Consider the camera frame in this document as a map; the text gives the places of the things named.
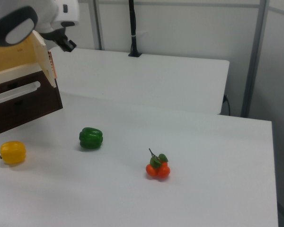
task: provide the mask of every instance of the bell pepper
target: bell pepper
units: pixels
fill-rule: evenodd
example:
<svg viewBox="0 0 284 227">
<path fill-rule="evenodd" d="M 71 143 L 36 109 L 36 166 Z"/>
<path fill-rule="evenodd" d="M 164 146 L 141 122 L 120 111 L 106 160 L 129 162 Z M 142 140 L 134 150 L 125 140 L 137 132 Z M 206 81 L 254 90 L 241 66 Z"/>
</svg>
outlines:
<svg viewBox="0 0 284 227">
<path fill-rule="evenodd" d="M 15 164 L 24 161 L 26 149 L 19 141 L 3 143 L 0 148 L 0 158 L 7 164 Z"/>
<path fill-rule="evenodd" d="M 79 135 L 80 145 L 87 149 L 97 149 L 103 141 L 103 133 L 99 129 L 84 128 Z"/>
</svg>

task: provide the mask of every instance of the drawer handle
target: drawer handle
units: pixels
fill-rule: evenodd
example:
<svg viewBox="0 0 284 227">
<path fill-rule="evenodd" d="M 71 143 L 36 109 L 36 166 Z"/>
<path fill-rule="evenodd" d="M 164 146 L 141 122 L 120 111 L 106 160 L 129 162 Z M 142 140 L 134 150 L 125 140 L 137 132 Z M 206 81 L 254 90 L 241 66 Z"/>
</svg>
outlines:
<svg viewBox="0 0 284 227">
<path fill-rule="evenodd" d="M 26 84 L 24 86 L 12 89 L 10 91 L 6 91 L 0 94 L 0 103 L 9 101 L 13 98 L 17 98 L 19 96 L 26 95 L 28 93 L 31 93 L 33 91 L 36 91 L 38 87 L 40 87 L 40 82 L 36 81 L 30 84 Z"/>
</svg>

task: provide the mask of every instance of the toy fruit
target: toy fruit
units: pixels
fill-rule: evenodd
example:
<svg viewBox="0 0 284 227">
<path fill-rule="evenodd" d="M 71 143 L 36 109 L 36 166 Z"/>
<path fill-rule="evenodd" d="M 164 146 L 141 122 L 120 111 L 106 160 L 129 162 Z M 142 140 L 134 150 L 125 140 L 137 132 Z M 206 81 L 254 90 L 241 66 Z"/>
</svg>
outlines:
<svg viewBox="0 0 284 227">
<path fill-rule="evenodd" d="M 103 133 L 99 129 L 84 128 L 79 135 L 80 145 L 87 149 L 97 149 L 103 141 Z"/>
<path fill-rule="evenodd" d="M 150 163 L 146 166 L 146 172 L 148 175 L 159 178 L 166 178 L 170 174 L 170 168 L 168 167 L 168 159 L 164 154 L 159 154 L 156 156 L 152 153 L 151 149 L 151 160 Z"/>
<path fill-rule="evenodd" d="M 161 166 L 158 170 L 158 177 L 165 178 L 169 175 L 170 168 L 168 166 Z"/>
<path fill-rule="evenodd" d="M 26 149 L 19 141 L 3 143 L 0 148 L 0 158 L 7 164 L 15 164 L 24 161 Z"/>
<path fill-rule="evenodd" d="M 158 168 L 155 169 L 150 164 L 148 164 L 146 166 L 146 172 L 148 173 L 149 176 L 156 176 L 156 175 L 158 175 L 158 170 L 159 170 Z"/>
</svg>

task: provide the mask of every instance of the white tabletop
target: white tabletop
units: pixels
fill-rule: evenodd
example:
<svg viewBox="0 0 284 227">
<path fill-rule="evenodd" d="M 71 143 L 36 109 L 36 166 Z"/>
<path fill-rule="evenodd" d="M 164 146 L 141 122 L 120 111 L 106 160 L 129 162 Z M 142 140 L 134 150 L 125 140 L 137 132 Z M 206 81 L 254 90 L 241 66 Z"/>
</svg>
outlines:
<svg viewBox="0 0 284 227">
<path fill-rule="evenodd" d="M 208 114 L 221 112 L 229 62 L 75 49 L 52 49 L 61 91 Z"/>
<path fill-rule="evenodd" d="M 62 92 L 64 108 L 0 134 L 0 227 L 277 227 L 271 122 L 130 105 Z M 79 146 L 103 131 L 98 151 Z M 148 148 L 171 174 L 145 174 Z"/>
</svg>

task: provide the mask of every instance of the wooden box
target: wooden box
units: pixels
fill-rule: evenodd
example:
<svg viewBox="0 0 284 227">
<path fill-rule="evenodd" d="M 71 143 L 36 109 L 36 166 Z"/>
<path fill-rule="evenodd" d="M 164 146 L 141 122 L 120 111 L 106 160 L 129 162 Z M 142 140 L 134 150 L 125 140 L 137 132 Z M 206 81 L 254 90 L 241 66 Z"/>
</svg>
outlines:
<svg viewBox="0 0 284 227">
<path fill-rule="evenodd" d="M 33 32 L 11 47 L 0 47 L 0 133 L 62 109 L 53 60 Z"/>
</svg>

